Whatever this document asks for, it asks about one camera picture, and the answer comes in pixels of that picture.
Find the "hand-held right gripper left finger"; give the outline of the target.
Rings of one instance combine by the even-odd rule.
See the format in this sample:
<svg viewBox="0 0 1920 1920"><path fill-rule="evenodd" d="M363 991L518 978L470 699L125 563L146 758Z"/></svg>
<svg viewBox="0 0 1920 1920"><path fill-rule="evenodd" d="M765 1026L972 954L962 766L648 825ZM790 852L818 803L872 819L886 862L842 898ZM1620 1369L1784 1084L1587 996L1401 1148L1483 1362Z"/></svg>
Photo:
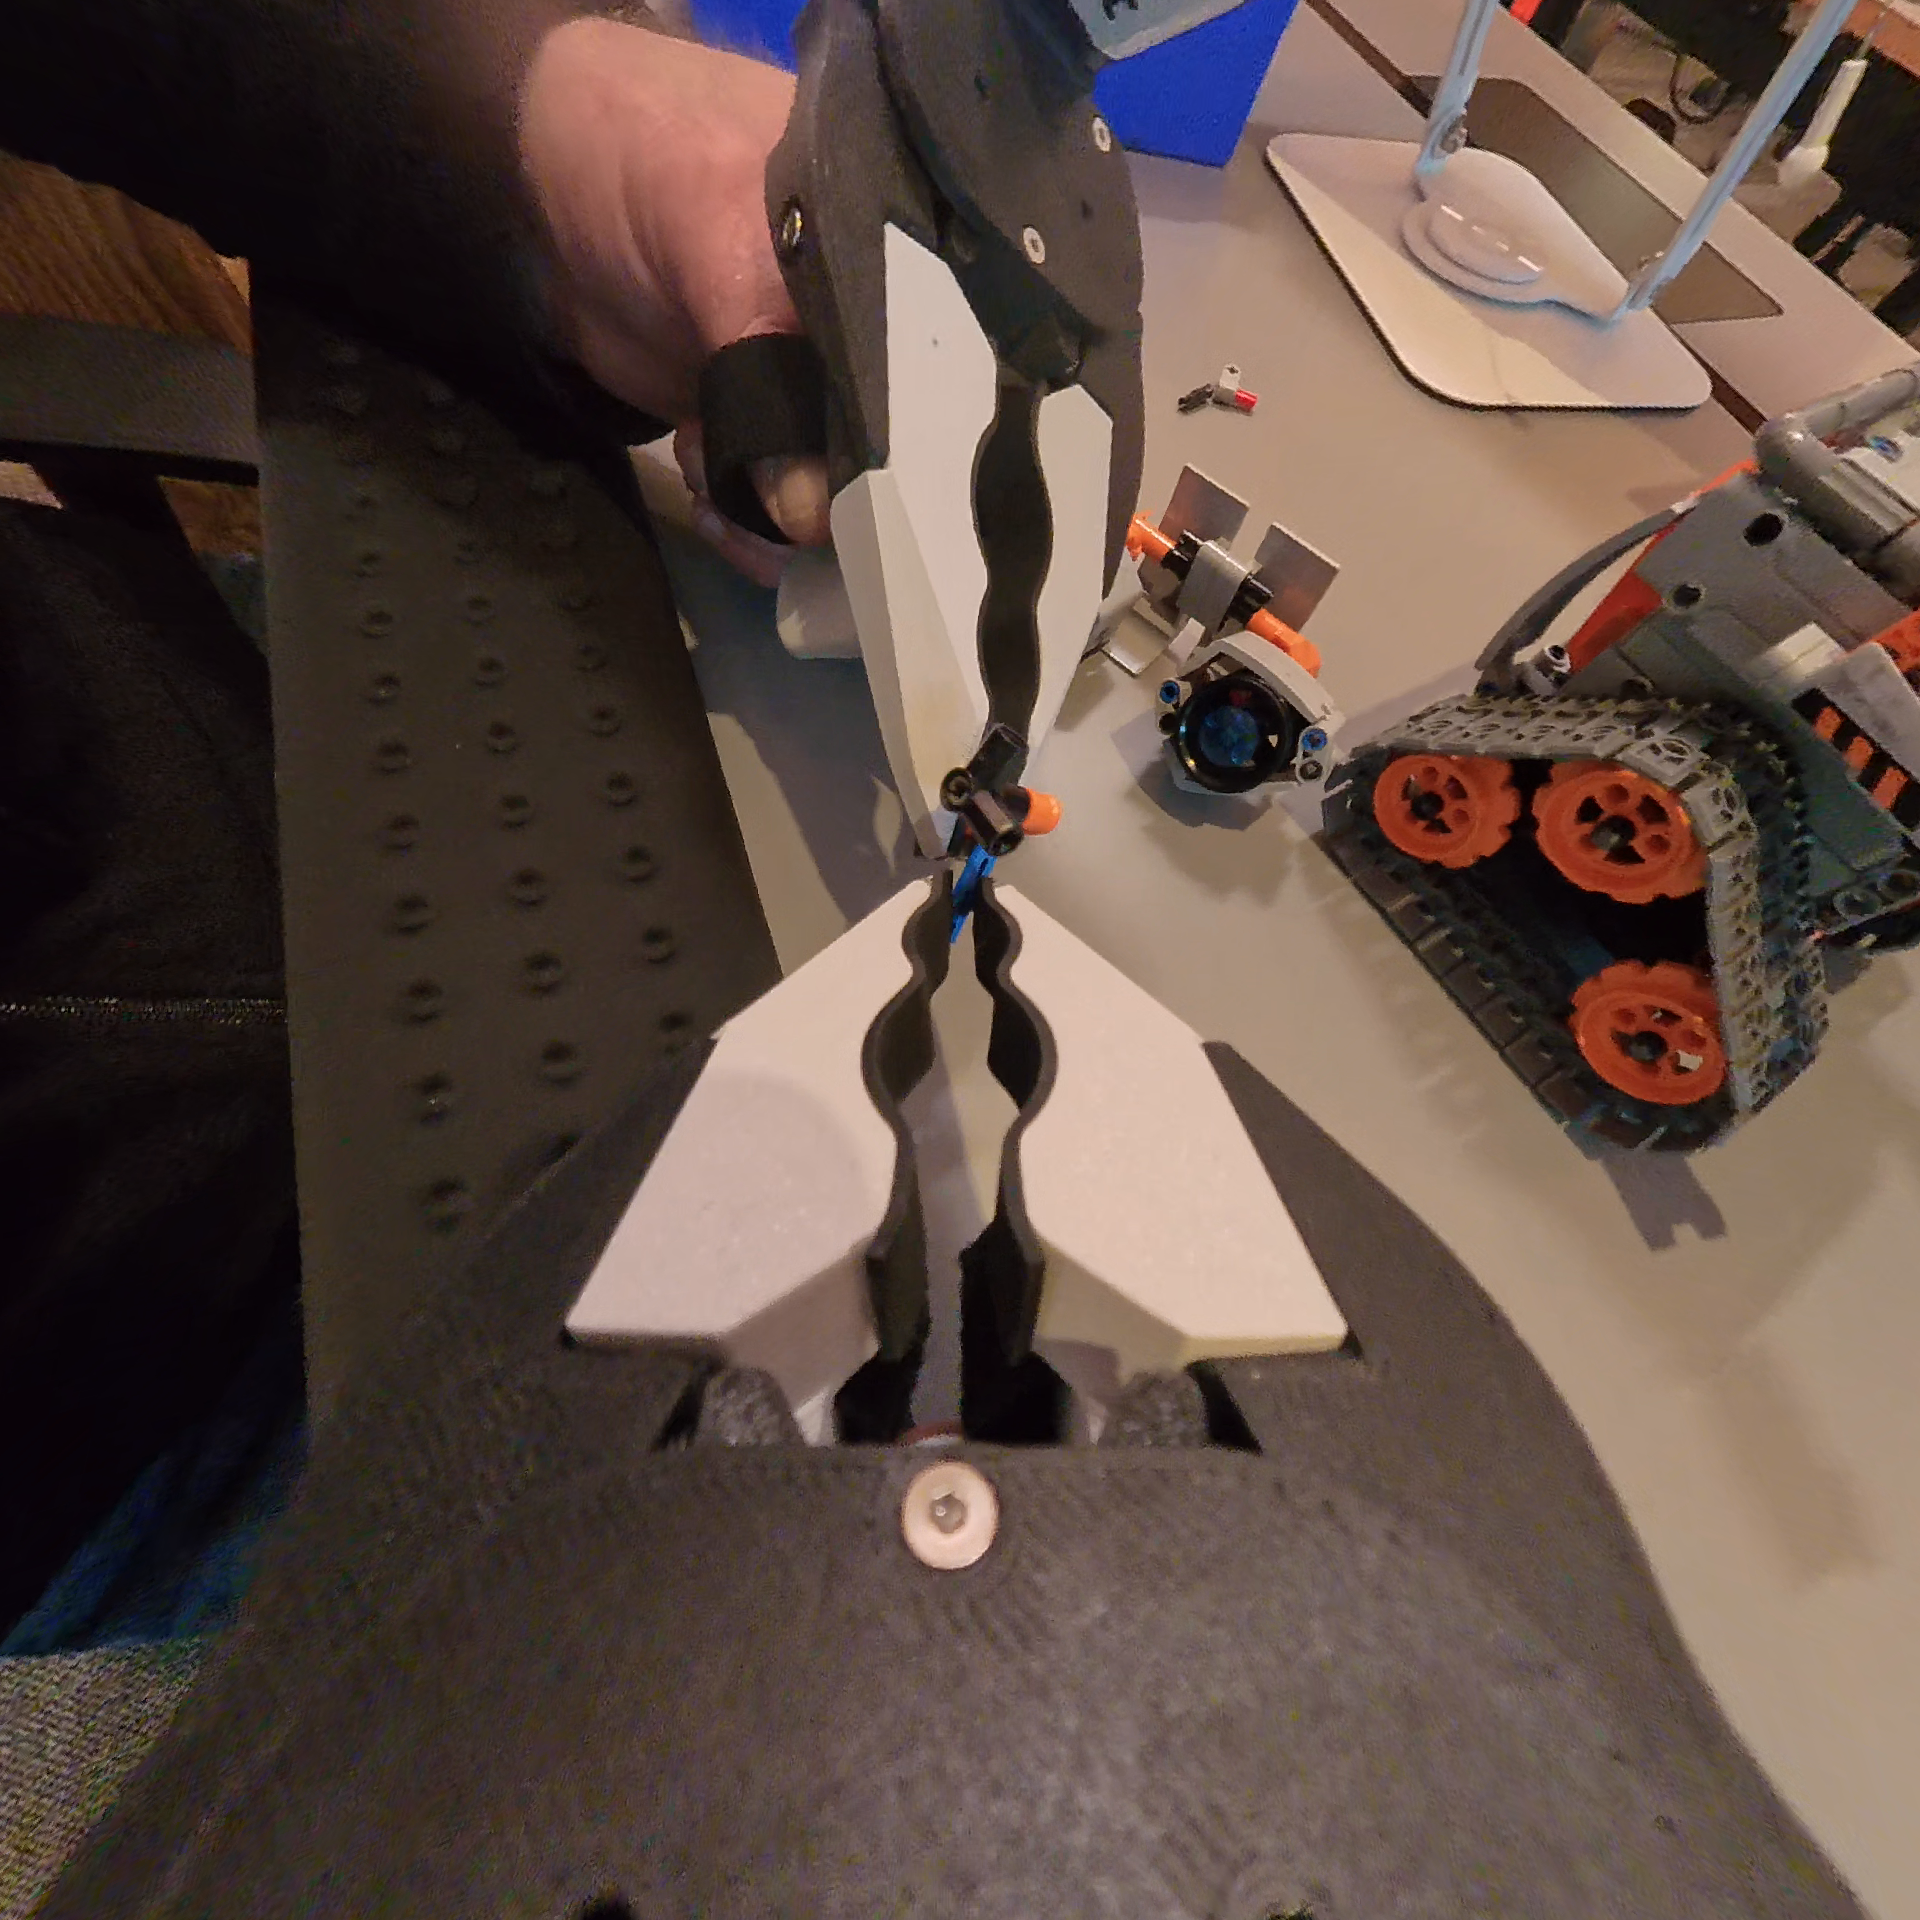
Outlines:
<svg viewBox="0 0 1920 1920"><path fill-rule="evenodd" d="M869 1281L898 1133L864 1047L946 958L948 878L915 879L728 1019L568 1309L589 1349L652 1343L772 1378L809 1443L881 1353Z"/></svg>

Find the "person's left forearm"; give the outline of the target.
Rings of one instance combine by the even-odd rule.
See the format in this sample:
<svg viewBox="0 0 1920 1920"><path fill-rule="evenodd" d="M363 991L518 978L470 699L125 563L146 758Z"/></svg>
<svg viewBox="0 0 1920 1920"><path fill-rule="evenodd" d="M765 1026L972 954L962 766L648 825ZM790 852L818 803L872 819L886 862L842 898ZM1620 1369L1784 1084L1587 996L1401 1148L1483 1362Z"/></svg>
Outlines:
<svg viewBox="0 0 1920 1920"><path fill-rule="evenodd" d="M541 42L596 5L4 2L2 138L201 233L541 447L635 437L563 346L518 146Z"/></svg>

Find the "dark desk mat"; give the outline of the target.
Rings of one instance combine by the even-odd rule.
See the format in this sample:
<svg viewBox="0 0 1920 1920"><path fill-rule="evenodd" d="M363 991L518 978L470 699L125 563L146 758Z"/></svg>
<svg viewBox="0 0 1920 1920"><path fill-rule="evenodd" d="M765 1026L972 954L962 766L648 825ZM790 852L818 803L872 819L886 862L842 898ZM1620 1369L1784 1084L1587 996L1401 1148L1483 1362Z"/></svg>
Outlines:
<svg viewBox="0 0 1920 1920"><path fill-rule="evenodd" d="M1606 260L1633 276L1674 239L1694 180L1669 205L1634 167L1597 138L1600 119L1573 94L1510 76L1476 83L1468 105L1468 145L1528 164L1568 207ZM1776 319L1784 301L1708 243L1661 289L1653 311L1670 326Z"/></svg>

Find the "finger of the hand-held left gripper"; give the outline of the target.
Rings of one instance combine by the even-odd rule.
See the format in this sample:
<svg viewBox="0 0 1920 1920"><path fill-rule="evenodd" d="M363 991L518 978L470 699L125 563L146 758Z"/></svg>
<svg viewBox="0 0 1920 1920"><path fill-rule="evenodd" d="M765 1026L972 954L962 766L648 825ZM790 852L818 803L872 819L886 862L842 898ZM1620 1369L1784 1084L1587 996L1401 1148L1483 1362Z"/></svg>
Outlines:
<svg viewBox="0 0 1920 1920"><path fill-rule="evenodd" d="M1114 420L1080 387L998 389L996 718L1038 751L1109 588Z"/></svg>
<svg viewBox="0 0 1920 1920"><path fill-rule="evenodd" d="M882 228L881 276L886 451L835 497L833 546L904 817L918 851L944 860L944 782L995 719L977 465L1002 370L954 269L898 223Z"/></svg>

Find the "white book stand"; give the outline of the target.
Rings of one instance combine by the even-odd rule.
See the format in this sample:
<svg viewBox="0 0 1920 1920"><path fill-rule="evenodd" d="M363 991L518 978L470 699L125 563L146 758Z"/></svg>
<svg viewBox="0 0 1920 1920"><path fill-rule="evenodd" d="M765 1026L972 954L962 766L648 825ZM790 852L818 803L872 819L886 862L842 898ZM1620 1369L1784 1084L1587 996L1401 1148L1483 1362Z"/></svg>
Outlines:
<svg viewBox="0 0 1920 1920"><path fill-rule="evenodd" d="M1482 411L1666 411L1710 397L1740 419L1772 417L1832 389L1912 364L1912 350L1824 282L1737 203L1760 145L1810 81L1854 5L1819 5L1779 62L1710 177L1661 146L1590 81L1571 70L1499 5L1315 5L1389 86L1437 67L1422 127L1310 130L1269 140L1265 159L1403 375ZM1541 81L1597 110L1597 138L1669 205L1699 180L1682 221L1622 276L1528 164L1468 145L1483 78ZM1776 319L1670 326L1653 303L1702 245L1717 243L1784 301Z"/></svg>

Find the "black dimpled pad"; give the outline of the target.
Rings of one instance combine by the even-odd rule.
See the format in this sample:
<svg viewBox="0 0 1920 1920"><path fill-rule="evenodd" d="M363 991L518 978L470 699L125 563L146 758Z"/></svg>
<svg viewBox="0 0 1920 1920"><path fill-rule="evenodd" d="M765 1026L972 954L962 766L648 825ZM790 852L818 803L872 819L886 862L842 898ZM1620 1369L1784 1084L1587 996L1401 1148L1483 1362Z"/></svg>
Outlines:
<svg viewBox="0 0 1920 1920"><path fill-rule="evenodd" d="M777 948L633 479L253 303L312 1381Z"/></svg>

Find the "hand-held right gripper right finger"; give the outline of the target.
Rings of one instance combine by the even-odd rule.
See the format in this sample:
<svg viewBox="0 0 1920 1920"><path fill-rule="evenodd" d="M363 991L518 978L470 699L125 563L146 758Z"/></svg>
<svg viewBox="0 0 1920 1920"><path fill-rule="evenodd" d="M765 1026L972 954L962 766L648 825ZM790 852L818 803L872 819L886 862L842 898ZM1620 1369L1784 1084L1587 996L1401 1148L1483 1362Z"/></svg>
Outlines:
<svg viewBox="0 0 1920 1920"><path fill-rule="evenodd" d="M982 879L972 926L1016 1114L962 1253L966 1433L1099 1433L1197 1362L1341 1349L1349 1318L1210 1045L1017 889Z"/></svg>

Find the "blue storage bin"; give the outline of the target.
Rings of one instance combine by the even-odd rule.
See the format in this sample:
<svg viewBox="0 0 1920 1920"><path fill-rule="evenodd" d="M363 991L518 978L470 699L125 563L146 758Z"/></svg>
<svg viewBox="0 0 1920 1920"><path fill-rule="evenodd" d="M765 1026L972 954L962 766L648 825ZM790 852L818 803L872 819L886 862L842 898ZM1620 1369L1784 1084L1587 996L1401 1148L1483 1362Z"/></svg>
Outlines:
<svg viewBox="0 0 1920 1920"><path fill-rule="evenodd" d="M803 2L670 2L673 25L729 52L795 70ZM1222 167L1280 46L1293 2L1248 2L1161 46L1109 63L1094 105L1134 153Z"/></svg>

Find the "tracked toy robot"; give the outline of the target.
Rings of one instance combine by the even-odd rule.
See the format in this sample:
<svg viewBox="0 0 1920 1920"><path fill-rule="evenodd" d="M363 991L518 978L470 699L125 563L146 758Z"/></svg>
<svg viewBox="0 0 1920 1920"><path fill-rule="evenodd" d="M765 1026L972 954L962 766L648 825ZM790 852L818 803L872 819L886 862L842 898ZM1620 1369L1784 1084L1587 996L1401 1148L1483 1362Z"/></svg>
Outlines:
<svg viewBox="0 0 1920 1920"><path fill-rule="evenodd" d="M1694 1154L1916 946L1916 365L1563 567L1350 748L1325 845L1576 1137Z"/></svg>

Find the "person's left hand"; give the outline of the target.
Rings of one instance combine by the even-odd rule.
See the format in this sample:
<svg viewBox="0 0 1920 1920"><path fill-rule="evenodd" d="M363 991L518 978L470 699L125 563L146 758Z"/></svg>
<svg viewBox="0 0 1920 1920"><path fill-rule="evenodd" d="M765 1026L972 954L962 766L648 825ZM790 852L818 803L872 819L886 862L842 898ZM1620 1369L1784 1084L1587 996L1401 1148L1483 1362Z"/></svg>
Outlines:
<svg viewBox="0 0 1920 1920"><path fill-rule="evenodd" d="M518 159L545 218L563 350L604 393L674 429L698 533L761 588L798 546L828 545L826 468L756 467L787 545L734 523L706 483L699 375L723 348L801 330L764 203L793 102L782 68L604 15L541 37L518 91Z"/></svg>

